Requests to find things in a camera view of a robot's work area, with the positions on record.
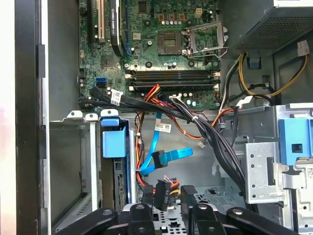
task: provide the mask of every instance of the white cable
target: white cable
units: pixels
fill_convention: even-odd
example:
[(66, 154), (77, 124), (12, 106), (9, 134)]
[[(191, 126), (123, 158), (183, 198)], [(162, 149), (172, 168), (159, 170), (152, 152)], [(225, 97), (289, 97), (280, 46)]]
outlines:
[(219, 113), (222, 111), (222, 109), (224, 108), (224, 104), (226, 102), (226, 84), (227, 81), (230, 79), (230, 74), (231, 72), (234, 70), (234, 68), (236, 67), (237, 63), (239, 63), (240, 60), (240, 56), (238, 56), (237, 60), (235, 61), (234, 65), (230, 68), (230, 70), (228, 71), (226, 77), (225, 77), (225, 83), (224, 83), (224, 90), (223, 90), (223, 100), (219, 109)]

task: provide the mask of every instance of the sata port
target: sata port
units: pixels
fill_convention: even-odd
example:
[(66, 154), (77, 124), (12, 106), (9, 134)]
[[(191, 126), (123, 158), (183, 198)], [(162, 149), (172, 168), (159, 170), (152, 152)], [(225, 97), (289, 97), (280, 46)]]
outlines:
[(107, 79), (105, 77), (96, 78), (96, 86), (99, 88), (105, 87), (107, 85)]

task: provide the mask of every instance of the black cable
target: black cable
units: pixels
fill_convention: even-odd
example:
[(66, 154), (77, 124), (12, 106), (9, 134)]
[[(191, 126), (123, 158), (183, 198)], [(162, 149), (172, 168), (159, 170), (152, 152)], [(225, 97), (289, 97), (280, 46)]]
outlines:
[[(269, 86), (269, 87), (267, 87), (265, 84), (263, 84), (263, 83), (261, 83), (261, 84), (251, 84), (250, 86), (249, 86), (249, 88), (248, 88), (248, 90), (249, 91), (251, 91), (251, 90), (254, 90), (255, 88), (258, 88), (258, 87), (261, 87), (261, 88), (267, 88), (271, 93), (272, 93), (272, 91), (274, 90), (271, 86)], [(238, 94), (238, 95), (236, 95), (235, 97), (232, 97), (232, 98), (230, 98), (229, 100), (228, 100), (228, 103), (230, 103), (230, 102), (232, 102), (232, 101), (234, 101), (234, 100), (236, 100), (236, 99), (238, 99), (238, 98), (240, 98), (240, 97), (242, 97), (242, 96), (244, 96), (245, 95), (245, 92), (241, 92), (240, 94)]]
[[(227, 140), (206, 120), (201, 117), (194, 118), (191, 111), (188, 110), (188, 107), (185, 104), (179, 101), (173, 101), (173, 104), (187, 116), (191, 117), (192, 121), (197, 125), (201, 135), (209, 140), (221, 167), (235, 182), (245, 199), (245, 176), (241, 169), (239, 160)], [(246, 204), (246, 207), (249, 210), (258, 212), (257, 206)]]
[(234, 109), (234, 116), (233, 116), (233, 141), (231, 143), (231, 147), (234, 145), (236, 137), (237, 137), (237, 130), (238, 130), (238, 119), (239, 119), (239, 106), (236, 106)]

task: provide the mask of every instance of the screw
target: screw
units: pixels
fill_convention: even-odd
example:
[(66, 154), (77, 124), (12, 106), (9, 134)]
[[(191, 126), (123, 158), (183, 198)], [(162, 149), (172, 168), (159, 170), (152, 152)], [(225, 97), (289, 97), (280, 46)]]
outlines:
[(207, 205), (204, 205), (204, 204), (199, 204), (198, 207), (199, 207), (201, 210), (207, 209)]
[(138, 205), (138, 206), (136, 206), (136, 209), (142, 210), (142, 209), (144, 209), (144, 207), (143, 207), (143, 205)]
[(109, 215), (109, 214), (112, 214), (112, 211), (111, 210), (104, 210), (102, 212), (103, 215)]
[(138, 231), (139, 231), (140, 234), (143, 234), (146, 231), (146, 229), (141, 227), (141, 228), (138, 229)]
[(233, 209), (233, 212), (236, 214), (236, 215), (242, 215), (243, 212), (239, 209)]

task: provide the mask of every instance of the power supply vent grille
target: power supply vent grille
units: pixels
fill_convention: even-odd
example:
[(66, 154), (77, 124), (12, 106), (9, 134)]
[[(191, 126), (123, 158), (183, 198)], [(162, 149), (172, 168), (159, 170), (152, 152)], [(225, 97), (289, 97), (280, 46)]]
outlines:
[(86, 204), (84, 204), (84, 206), (79, 210), (79, 212), (77, 213), (77, 215), (81, 215), (82, 213), (85, 212), (85, 210), (87, 209), (87, 207), (90, 205), (90, 203), (92, 202), (91, 199), (89, 199)]
[(237, 49), (276, 50), (313, 28), (312, 17), (272, 17), (256, 26)]

